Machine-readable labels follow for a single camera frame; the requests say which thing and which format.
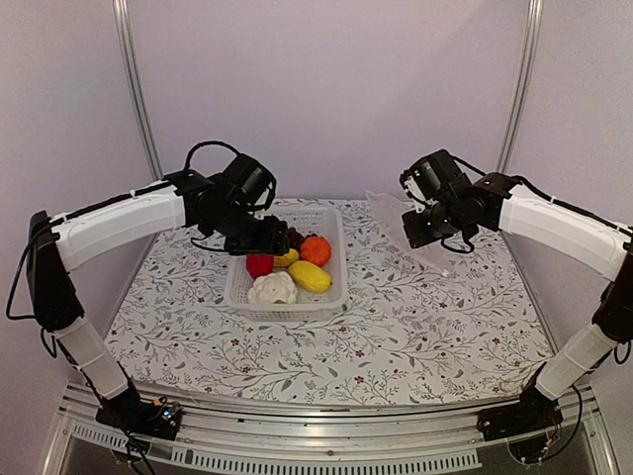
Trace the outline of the red toy bell pepper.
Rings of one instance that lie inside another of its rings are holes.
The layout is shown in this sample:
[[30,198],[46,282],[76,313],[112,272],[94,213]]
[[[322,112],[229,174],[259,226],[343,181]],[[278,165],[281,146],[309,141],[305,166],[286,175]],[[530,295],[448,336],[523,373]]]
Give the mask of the red toy bell pepper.
[[246,270],[256,280],[273,272],[274,259],[273,255],[247,255]]

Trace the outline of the clear zip top bag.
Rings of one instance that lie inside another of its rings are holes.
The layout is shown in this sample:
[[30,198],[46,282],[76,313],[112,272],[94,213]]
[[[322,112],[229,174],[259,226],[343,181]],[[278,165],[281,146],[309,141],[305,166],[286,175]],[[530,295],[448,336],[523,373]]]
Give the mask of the clear zip top bag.
[[388,238],[390,247],[411,257],[425,268],[448,277],[452,265],[448,251],[438,241],[423,244],[418,232],[418,213],[410,201],[402,201],[387,193],[365,191],[371,213],[381,232]]

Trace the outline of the white perforated plastic basket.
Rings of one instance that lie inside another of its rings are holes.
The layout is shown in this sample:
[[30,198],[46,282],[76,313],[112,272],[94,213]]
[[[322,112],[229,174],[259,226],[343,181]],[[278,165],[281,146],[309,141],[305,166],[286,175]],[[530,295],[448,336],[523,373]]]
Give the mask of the white perforated plastic basket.
[[226,279],[226,304],[259,322],[324,321],[340,313],[348,299],[340,212],[324,205],[295,204],[274,206],[270,213],[305,235],[324,238],[331,248],[330,259],[322,267],[300,259],[253,278],[246,258],[233,257]]

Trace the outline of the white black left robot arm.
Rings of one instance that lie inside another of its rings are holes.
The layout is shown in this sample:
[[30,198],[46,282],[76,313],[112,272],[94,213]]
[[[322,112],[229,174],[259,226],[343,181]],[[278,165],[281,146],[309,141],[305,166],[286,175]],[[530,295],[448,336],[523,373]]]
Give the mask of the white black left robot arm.
[[147,410],[129,393],[128,377],[88,319],[74,273],[138,241],[181,229],[220,235],[222,251],[231,256],[281,255],[289,248],[286,223],[265,213],[276,195],[274,174],[226,142],[199,142],[190,151],[205,147],[230,151],[229,164],[206,176],[187,157],[180,170],[141,188],[67,213],[33,214],[10,286],[7,319],[33,321],[50,334],[126,429],[140,428]]

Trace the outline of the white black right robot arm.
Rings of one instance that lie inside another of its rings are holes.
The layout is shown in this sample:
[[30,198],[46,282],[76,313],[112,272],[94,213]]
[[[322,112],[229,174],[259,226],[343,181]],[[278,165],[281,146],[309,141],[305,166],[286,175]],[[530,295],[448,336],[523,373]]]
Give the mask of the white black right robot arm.
[[444,402],[517,395],[532,372],[590,321],[605,279],[563,253],[531,239],[480,232],[468,255],[439,244],[402,252],[442,284],[446,298],[424,280],[422,328],[408,357],[439,363],[437,375],[421,378]]

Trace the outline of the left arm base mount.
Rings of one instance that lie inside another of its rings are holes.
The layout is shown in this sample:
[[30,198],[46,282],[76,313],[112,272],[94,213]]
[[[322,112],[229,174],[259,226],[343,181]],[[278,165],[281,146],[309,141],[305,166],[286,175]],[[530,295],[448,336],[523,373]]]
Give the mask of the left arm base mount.
[[130,383],[113,399],[100,398],[96,421],[123,433],[175,440],[182,421],[182,406],[165,396],[145,401],[136,386]]

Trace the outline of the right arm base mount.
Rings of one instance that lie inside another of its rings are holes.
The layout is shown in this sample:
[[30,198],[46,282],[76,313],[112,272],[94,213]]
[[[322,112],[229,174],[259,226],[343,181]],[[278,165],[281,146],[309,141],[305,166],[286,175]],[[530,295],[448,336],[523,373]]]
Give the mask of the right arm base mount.
[[510,455],[522,464],[542,462],[560,434],[563,415],[557,400],[550,400],[530,381],[517,402],[478,412],[477,430],[484,441],[516,437]]

